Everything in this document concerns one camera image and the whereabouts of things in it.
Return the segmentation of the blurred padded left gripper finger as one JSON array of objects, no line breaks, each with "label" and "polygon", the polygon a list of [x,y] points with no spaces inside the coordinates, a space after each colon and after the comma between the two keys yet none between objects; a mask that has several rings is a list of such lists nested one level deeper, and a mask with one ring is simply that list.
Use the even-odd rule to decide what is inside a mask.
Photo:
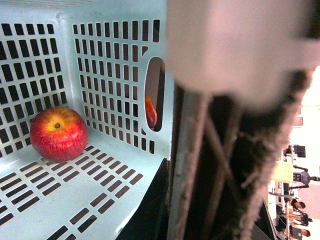
[{"label": "blurred padded left gripper finger", "polygon": [[170,0],[169,240],[249,240],[320,63],[317,0]]}]

